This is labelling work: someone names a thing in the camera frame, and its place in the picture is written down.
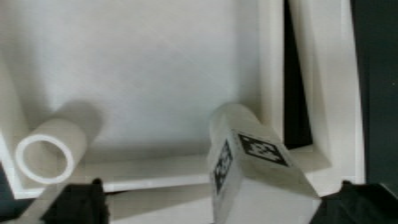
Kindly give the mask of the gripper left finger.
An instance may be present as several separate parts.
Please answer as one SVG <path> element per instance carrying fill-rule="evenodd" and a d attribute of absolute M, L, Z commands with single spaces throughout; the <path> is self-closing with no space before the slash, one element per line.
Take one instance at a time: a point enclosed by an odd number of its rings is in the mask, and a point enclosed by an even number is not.
<path fill-rule="evenodd" d="M 17 224 L 110 224 L 101 179 L 51 185 L 25 210 Z"/>

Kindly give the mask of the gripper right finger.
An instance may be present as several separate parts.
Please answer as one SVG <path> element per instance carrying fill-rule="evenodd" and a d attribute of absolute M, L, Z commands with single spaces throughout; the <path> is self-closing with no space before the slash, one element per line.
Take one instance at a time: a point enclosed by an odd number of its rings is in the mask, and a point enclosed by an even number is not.
<path fill-rule="evenodd" d="M 387 186 L 343 181 L 321 197 L 309 224 L 398 224 L 398 195 Z"/>

